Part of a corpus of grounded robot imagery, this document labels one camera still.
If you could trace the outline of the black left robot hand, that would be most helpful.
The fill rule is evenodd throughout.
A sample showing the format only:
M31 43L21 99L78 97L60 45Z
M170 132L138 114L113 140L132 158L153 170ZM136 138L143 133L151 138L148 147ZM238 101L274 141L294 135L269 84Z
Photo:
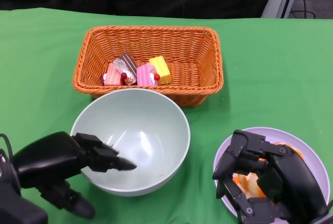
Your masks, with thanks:
M36 188L41 197L77 216L92 219L93 206L70 188L68 178L89 167L94 172L134 170L137 166L95 135L64 131L45 136L14 155L13 165L23 188Z

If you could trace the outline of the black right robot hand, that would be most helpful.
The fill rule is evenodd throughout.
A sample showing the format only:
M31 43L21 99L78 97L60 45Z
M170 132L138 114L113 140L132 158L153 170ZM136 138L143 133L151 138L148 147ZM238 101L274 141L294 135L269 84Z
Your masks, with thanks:
M233 181L233 174L258 176L265 197L246 198ZM317 180L301 156L285 144L272 144L266 137L235 130L217 166L216 197L227 197L237 212L238 223L332 223L331 203L325 202Z

